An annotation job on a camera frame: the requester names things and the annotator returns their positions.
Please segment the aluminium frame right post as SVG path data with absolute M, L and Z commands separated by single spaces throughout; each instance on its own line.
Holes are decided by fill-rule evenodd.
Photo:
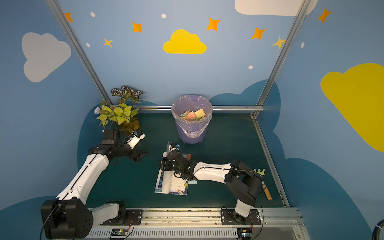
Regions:
M 282 68 L 282 66 L 284 65 L 284 62 L 286 60 L 286 57 L 288 56 L 288 53 L 296 39 L 296 36 L 298 35 L 301 27 L 302 27 L 302 24 L 304 23 L 305 21 L 305 18 L 306 16 L 308 15 L 308 13 L 310 12 L 309 9 L 312 7 L 312 3 L 317 4 L 318 1 L 310 1 L 310 0 L 305 0 L 305 1 L 302 1 L 301 5 L 299 6 L 299 10 L 294 18 L 294 21 L 291 25 L 291 28 L 286 36 L 286 41 L 284 42 L 284 45 L 282 46 L 281 50 L 280 50 L 280 53 L 278 55 L 278 58 L 275 62 L 275 65 L 271 71 L 271 74 L 267 80 L 267 82 L 265 83 L 264 85 L 264 88 L 261 92 L 261 95 L 258 99 L 258 102 L 256 104 L 257 107 L 261 107 L 262 110 L 264 109 L 264 103 L 265 101 L 267 100 L 267 97 L 278 77 L 278 74 Z M 257 110 L 257 111 L 253 111 L 252 113 L 252 118 L 254 120 L 257 119 L 257 116 L 259 115 L 259 112 L 261 112 L 262 110 Z

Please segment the aluminium frame left post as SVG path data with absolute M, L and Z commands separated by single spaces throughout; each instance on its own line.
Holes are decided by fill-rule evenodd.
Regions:
M 58 21 L 59 25 L 61 26 L 63 32 L 67 36 L 68 40 L 70 41 L 72 47 L 74 48 L 75 52 L 77 53 L 78 57 L 80 58 L 85 70 L 89 74 L 91 80 L 93 81 L 94 85 L 96 86 L 98 92 L 102 96 L 102 98 L 106 102 L 110 102 L 111 98 L 109 94 L 107 93 L 100 77 L 98 76 L 95 68 L 93 67 L 90 59 L 88 58 L 84 48 L 82 47 L 80 40 L 78 39 L 75 31 L 70 25 L 70 21 L 67 19 L 59 1 L 56 0 L 45 0 L 48 7 L 50 8 L 51 12 L 53 13 L 54 17 Z

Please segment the right green circuit board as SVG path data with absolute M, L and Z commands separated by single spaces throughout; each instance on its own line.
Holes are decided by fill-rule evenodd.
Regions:
M 253 231 L 251 229 L 237 229 L 238 240 L 251 240 L 253 238 Z

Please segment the potted green plant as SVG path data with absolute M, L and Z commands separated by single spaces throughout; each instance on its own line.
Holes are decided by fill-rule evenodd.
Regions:
M 101 105 L 94 109 L 100 125 L 106 127 L 108 123 L 115 123 L 120 132 L 126 136 L 138 131 L 140 129 L 137 117 L 139 108 L 135 108 L 134 104 L 140 103 L 143 92 L 129 86 L 121 86 L 113 88 L 111 94 L 119 98 L 116 105 L 103 100 Z

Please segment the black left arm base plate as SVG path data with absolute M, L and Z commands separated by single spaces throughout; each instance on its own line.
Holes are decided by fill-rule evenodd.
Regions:
M 130 224 L 140 226 L 143 216 L 143 210 L 126 209 L 124 214 L 119 214 L 114 219 L 101 223 L 101 226 L 129 226 Z

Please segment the aluminium front rail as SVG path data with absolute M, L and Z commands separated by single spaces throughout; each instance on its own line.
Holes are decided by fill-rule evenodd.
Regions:
M 222 225 L 221 208 L 141 208 L 140 226 L 94 226 L 86 240 L 237 240 L 237 229 L 251 229 L 252 240 L 309 240 L 297 208 L 254 208 L 262 224 Z M 125 238 L 111 238 L 112 229 L 128 229 Z

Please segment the aluminium frame back bar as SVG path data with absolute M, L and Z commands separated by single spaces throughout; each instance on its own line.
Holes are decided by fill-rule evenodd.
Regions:
M 171 111 L 171 106 L 134 106 L 141 111 Z M 263 106 L 213 106 L 216 112 L 262 112 Z

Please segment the left green circuit board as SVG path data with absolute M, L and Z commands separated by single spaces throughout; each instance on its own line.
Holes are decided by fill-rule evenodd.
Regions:
M 129 234 L 129 230 L 128 229 L 112 229 L 111 230 L 111 234 L 110 234 L 110 237 L 111 238 L 114 238 L 114 237 L 122 237 L 122 238 L 125 238 L 126 236 L 128 236 Z

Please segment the discarded sticky notes pile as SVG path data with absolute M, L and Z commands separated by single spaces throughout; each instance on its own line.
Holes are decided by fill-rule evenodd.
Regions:
M 206 117 L 206 113 L 203 109 L 199 109 L 198 111 L 186 111 L 180 115 L 180 117 L 186 121 L 199 121 Z

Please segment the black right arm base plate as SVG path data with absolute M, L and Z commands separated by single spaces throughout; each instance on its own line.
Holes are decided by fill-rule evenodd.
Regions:
M 221 208 L 220 209 L 221 221 L 224 226 L 234 225 L 256 225 L 262 224 L 262 216 L 256 209 L 251 209 L 247 217 L 243 217 L 235 212 L 234 209 Z

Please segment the green circuit board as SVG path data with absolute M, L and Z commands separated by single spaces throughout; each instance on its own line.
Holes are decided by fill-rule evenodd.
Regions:
M 251 240 L 253 238 L 253 231 L 251 229 L 237 229 L 238 240 Z
M 122 237 L 122 238 L 125 238 L 126 236 L 128 236 L 129 234 L 129 230 L 128 229 L 112 229 L 111 230 L 111 234 L 110 234 L 110 237 L 111 238 L 114 238 L 114 237 Z

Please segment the science magazine book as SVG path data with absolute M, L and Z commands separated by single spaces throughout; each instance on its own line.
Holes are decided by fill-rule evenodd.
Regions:
M 177 178 L 174 172 L 161 171 L 155 185 L 155 193 L 168 194 L 177 196 L 186 196 L 188 194 L 188 183 L 187 180 Z

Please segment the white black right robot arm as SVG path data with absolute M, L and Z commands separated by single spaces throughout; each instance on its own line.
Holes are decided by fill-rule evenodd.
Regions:
M 262 192 L 262 175 L 241 161 L 233 164 L 215 165 L 192 161 L 190 155 L 182 154 L 180 146 L 171 142 L 163 152 L 155 192 L 160 194 L 185 195 L 188 181 L 212 181 L 225 184 L 237 198 L 235 217 L 247 218 Z

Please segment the aluminium frame post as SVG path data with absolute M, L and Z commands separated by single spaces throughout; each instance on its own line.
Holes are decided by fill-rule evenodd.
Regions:
M 67 19 L 59 1 L 56 0 L 45 0 L 48 7 L 50 8 L 51 12 L 53 13 L 54 17 L 58 21 L 59 25 L 61 26 L 63 32 L 67 36 L 68 40 L 70 41 L 72 47 L 74 48 L 75 52 L 77 53 L 78 57 L 80 58 L 85 70 L 89 74 L 91 80 L 93 81 L 94 85 L 96 86 L 98 92 L 102 96 L 102 98 L 106 102 L 110 102 L 111 98 L 109 94 L 107 93 L 100 77 L 98 76 L 95 68 L 93 67 L 90 59 L 88 58 L 84 48 L 82 47 L 80 40 L 78 39 L 75 31 L 70 25 L 70 21 Z
M 299 6 L 299 10 L 294 18 L 294 21 L 291 25 L 291 28 L 286 36 L 286 41 L 284 42 L 284 45 L 282 46 L 281 50 L 280 50 L 280 53 L 278 55 L 278 58 L 275 62 L 275 65 L 271 71 L 271 74 L 267 80 L 267 82 L 265 83 L 264 85 L 264 88 L 261 92 L 261 95 L 258 99 L 258 102 L 256 104 L 257 107 L 261 107 L 262 110 L 264 109 L 264 103 L 265 101 L 267 100 L 267 97 L 278 77 L 278 74 L 282 68 L 282 66 L 284 65 L 284 62 L 286 60 L 286 57 L 288 56 L 288 53 L 296 39 L 296 36 L 298 35 L 301 27 L 302 27 L 302 24 L 304 23 L 305 21 L 305 18 L 306 16 L 308 15 L 308 13 L 310 12 L 309 9 L 312 7 L 312 3 L 317 4 L 318 1 L 310 1 L 310 0 L 305 0 L 305 1 L 302 1 L 301 5 Z M 252 118 L 254 120 L 257 119 L 257 116 L 259 115 L 259 112 L 261 112 L 262 110 L 257 110 L 257 111 L 253 111 L 252 113 Z

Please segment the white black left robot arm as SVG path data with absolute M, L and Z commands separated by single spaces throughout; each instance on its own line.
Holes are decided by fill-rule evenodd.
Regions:
M 129 157 L 138 162 L 147 155 L 139 148 L 139 142 L 145 138 L 145 134 L 134 131 L 120 143 L 120 134 L 116 130 L 107 129 L 103 133 L 101 144 L 88 150 L 83 166 L 68 186 L 54 200 L 43 203 L 41 236 L 45 235 L 49 240 L 83 239 L 94 226 L 109 221 L 127 221 L 125 203 L 122 201 L 93 209 L 88 209 L 86 203 L 96 181 L 111 160 Z

